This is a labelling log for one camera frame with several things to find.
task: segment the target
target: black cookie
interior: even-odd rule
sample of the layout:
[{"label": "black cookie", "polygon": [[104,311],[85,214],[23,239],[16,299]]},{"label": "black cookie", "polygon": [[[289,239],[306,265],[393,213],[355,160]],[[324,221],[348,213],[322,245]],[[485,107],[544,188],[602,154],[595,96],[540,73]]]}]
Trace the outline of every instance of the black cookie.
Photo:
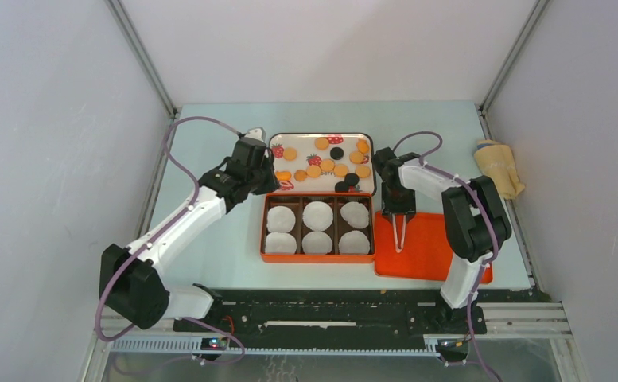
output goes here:
[{"label": "black cookie", "polygon": [[348,192],[348,185],[346,184],[345,181],[338,181],[334,185],[334,192],[335,193],[347,193]]},{"label": "black cookie", "polygon": [[357,185],[359,181],[360,177],[354,173],[347,173],[346,177],[344,178],[344,182],[347,185]]},{"label": "black cookie", "polygon": [[342,159],[343,157],[344,157],[344,151],[341,149],[341,147],[333,147],[330,150],[330,158],[334,159],[335,161],[338,161]]}]

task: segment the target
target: yellow glove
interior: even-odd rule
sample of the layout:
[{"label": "yellow glove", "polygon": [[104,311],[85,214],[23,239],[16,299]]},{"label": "yellow glove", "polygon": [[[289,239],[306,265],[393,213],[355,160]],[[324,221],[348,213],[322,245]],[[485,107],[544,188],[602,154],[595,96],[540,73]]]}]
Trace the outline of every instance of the yellow glove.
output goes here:
[{"label": "yellow glove", "polygon": [[524,184],[519,181],[510,147],[490,140],[477,141],[477,147],[474,157],[480,171],[494,181],[503,199],[515,199]]}]

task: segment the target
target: white wall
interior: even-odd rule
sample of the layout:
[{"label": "white wall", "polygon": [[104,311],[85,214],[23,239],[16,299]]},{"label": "white wall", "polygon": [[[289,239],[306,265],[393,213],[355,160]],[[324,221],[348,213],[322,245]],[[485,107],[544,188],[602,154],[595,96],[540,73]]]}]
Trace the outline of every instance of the white wall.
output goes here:
[{"label": "white wall", "polygon": [[618,2],[552,2],[490,112],[545,285],[595,381],[618,380]]},{"label": "white wall", "polygon": [[0,2],[0,381],[77,378],[166,122],[103,1]]},{"label": "white wall", "polygon": [[480,102],[534,0],[133,0],[173,100]]}]

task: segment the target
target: orange tray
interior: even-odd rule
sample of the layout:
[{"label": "orange tray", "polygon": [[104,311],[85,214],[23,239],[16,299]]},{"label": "orange tray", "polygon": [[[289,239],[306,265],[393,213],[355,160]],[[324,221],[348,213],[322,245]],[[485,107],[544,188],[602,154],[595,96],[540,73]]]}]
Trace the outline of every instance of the orange tray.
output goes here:
[{"label": "orange tray", "polygon": [[[332,225],[325,230],[332,239],[332,253],[327,255],[307,255],[301,248],[301,238],[311,230],[301,221],[304,207],[311,201],[324,201],[332,207],[334,220]],[[363,229],[355,229],[349,226],[341,217],[339,210],[349,201],[357,201],[367,207],[371,212],[372,201],[369,193],[270,193],[264,200],[264,210],[262,212],[262,240],[260,243],[260,253],[262,260],[266,263],[371,263],[375,259],[375,230],[372,224]],[[266,253],[264,252],[264,241],[266,234],[266,215],[269,209],[283,205],[291,209],[297,223],[294,225],[290,235],[297,241],[297,253]],[[339,238],[346,232],[361,231],[370,240],[370,251],[362,255],[341,255],[338,252]]]},{"label": "orange tray", "polygon": [[[403,219],[404,216],[397,216],[395,221],[400,232]],[[407,223],[405,246],[400,253],[395,252],[393,225],[381,216],[380,211],[375,214],[374,227],[377,275],[435,281],[447,279],[453,251],[447,242],[443,215],[417,213],[414,219]],[[493,270],[488,267],[482,283],[490,283],[493,279]]]}]

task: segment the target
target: light blue table surface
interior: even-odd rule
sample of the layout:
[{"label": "light blue table surface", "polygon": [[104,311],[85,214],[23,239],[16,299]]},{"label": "light blue table surface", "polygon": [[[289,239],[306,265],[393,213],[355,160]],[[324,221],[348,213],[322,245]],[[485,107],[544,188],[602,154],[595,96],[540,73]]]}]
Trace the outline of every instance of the light blue table surface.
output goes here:
[{"label": "light blue table surface", "polygon": [[[246,131],[264,127],[267,142],[281,132],[362,132],[374,149],[393,146],[419,130],[436,131],[444,146],[430,163],[469,179],[480,175],[472,153],[484,138],[472,102],[252,103],[186,105],[181,118],[204,115]],[[435,145],[434,137],[413,137],[399,153],[421,153]],[[177,129],[173,155],[193,173],[201,174],[231,155],[235,136],[207,122],[183,123]],[[152,225],[171,213],[192,189],[190,180],[168,164],[161,182]],[[171,266],[167,284],[201,283],[211,288],[250,289],[426,289],[441,283],[379,277],[374,264],[264,263],[259,254],[263,197],[248,197],[226,217],[203,231]],[[374,196],[376,209],[380,196]],[[417,195],[419,212],[441,212],[441,206]],[[529,280],[513,236],[494,262],[494,281],[484,288],[528,288]]]}]

